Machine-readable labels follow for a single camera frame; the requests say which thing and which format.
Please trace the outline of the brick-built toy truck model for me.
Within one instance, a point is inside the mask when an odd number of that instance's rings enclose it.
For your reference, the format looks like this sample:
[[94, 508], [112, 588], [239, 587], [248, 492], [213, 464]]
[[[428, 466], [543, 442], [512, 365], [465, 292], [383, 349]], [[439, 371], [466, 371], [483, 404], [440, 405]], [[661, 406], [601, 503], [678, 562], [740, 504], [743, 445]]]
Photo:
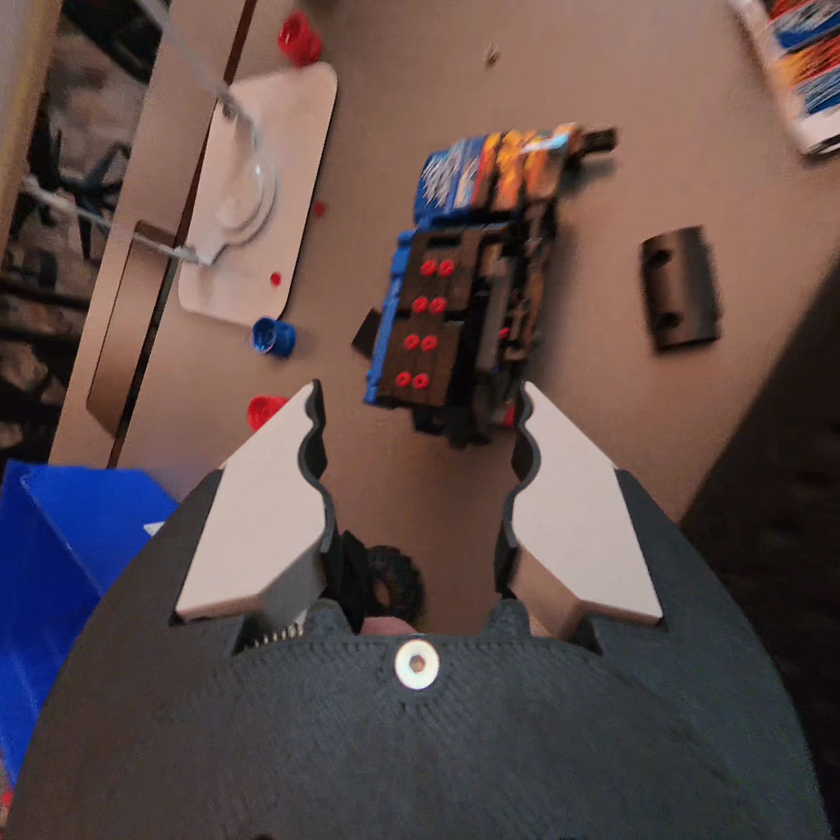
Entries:
[[371, 312], [366, 404], [408, 411], [452, 448], [489, 443], [539, 336], [563, 189], [619, 135], [566, 122], [474, 134], [426, 158]]

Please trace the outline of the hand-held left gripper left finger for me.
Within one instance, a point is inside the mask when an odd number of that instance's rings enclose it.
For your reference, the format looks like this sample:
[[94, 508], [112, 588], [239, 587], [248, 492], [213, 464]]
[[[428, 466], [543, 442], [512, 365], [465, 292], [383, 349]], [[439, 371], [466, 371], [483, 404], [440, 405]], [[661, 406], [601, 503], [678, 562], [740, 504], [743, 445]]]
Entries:
[[224, 463], [175, 604], [184, 622], [248, 615], [291, 624], [340, 577], [321, 483], [328, 459], [319, 380], [303, 386]]

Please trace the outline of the blue storage bin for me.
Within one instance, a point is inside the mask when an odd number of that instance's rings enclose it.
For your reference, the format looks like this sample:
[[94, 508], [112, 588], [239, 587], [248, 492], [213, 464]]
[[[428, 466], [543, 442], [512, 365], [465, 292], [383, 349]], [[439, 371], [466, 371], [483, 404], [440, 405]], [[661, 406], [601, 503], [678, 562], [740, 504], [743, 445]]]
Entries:
[[1, 750], [14, 788], [61, 666], [176, 501], [137, 469], [11, 459], [1, 496]]

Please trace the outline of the white book stand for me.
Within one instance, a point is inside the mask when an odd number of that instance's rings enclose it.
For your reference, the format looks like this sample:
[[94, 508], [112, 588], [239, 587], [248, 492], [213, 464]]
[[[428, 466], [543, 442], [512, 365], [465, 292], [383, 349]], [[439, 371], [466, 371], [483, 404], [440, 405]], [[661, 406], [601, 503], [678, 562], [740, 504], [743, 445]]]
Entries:
[[[176, 298], [185, 312], [250, 330], [287, 308], [338, 93], [330, 64], [301, 69], [268, 58], [263, 70], [225, 82], [244, 2], [141, 2], [163, 24], [154, 69], [112, 221], [87, 215], [142, 245], [140, 224], [177, 228], [193, 179], [183, 245], [153, 245], [180, 260]], [[26, 176], [24, 193], [76, 217], [70, 201]], [[270, 274], [282, 275], [279, 287]]]

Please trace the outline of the sticker sheet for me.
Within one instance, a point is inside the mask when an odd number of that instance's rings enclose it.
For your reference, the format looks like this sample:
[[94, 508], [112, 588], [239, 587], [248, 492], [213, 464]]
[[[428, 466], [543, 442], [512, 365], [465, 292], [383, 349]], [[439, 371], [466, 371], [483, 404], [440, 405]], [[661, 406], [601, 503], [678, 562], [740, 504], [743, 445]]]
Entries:
[[794, 146], [839, 149], [839, 2], [727, 1], [762, 68]]

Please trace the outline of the red toy wheel rim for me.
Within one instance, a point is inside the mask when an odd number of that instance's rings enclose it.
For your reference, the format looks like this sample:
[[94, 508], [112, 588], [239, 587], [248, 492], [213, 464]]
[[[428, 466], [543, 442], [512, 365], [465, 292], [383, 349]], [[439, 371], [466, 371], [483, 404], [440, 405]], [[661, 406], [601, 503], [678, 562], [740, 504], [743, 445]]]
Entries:
[[322, 40], [301, 10], [286, 16], [276, 43], [281, 55], [295, 68], [309, 67], [321, 59]]
[[286, 397], [279, 395], [255, 395], [247, 408], [248, 426], [253, 432], [259, 431], [288, 402]]

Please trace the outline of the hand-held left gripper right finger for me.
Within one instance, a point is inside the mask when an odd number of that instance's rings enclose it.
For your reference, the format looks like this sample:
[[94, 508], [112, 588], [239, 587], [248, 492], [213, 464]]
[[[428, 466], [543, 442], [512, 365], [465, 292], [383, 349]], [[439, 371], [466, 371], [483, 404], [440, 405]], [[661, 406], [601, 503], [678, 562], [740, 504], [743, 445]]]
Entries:
[[664, 611], [618, 468], [533, 383], [520, 385], [494, 558], [497, 592], [523, 604], [531, 633], [570, 639], [602, 616], [642, 626]]

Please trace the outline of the black rubber tyre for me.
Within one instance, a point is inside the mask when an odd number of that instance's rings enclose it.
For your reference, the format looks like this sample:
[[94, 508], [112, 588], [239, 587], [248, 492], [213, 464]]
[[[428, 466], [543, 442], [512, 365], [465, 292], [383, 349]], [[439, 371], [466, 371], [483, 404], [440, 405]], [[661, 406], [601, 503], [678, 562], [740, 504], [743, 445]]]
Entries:
[[423, 576], [412, 558], [396, 547], [367, 550], [364, 617], [393, 617], [415, 626], [426, 610]]

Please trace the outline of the black perforated chair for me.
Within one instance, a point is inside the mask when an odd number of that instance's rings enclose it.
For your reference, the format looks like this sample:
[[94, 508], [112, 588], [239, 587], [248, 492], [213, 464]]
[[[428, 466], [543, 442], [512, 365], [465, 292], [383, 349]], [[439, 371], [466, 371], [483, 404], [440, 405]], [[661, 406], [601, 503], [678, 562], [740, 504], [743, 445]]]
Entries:
[[838, 838], [838, 263], [680, 527], [780, 671]]

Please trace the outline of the blue toy wheel rim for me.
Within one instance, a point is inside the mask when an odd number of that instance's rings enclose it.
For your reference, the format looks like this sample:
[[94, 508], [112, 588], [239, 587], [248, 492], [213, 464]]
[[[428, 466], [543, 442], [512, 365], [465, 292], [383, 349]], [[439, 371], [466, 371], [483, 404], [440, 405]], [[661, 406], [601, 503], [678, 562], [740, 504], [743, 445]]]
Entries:
[[251, 330], [251, 346], [259, 354], [273, 354], [287, 359], [297, 344], [297, 331], [286, 321], [278, 318], [259, 318]]

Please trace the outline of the black flat Lego panel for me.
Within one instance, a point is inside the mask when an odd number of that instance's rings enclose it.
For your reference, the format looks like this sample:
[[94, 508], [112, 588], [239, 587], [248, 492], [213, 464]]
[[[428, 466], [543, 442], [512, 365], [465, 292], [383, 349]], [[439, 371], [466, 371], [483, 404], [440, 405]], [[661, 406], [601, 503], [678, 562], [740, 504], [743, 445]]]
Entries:
[[718, 278], [702, 226], [646, 239], [639, 252], [647, 331], [657, 354], [717, 342]]

